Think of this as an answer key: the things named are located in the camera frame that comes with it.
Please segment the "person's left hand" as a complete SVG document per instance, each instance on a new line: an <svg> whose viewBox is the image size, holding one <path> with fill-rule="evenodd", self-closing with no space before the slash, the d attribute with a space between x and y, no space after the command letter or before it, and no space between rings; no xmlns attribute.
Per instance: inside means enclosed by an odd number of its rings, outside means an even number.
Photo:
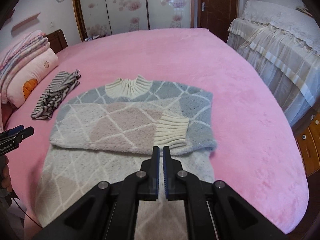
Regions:
<svg viewBox="0 0 320 240"><path fill-rule="evenodd" d="M10 170L8 167L9 159L7 156L4 157L4 167L2 169L2 179L1 179L1 188L6 189L9 193L12 192L12 184L11 184L11 177L10 177Z"/></svg>

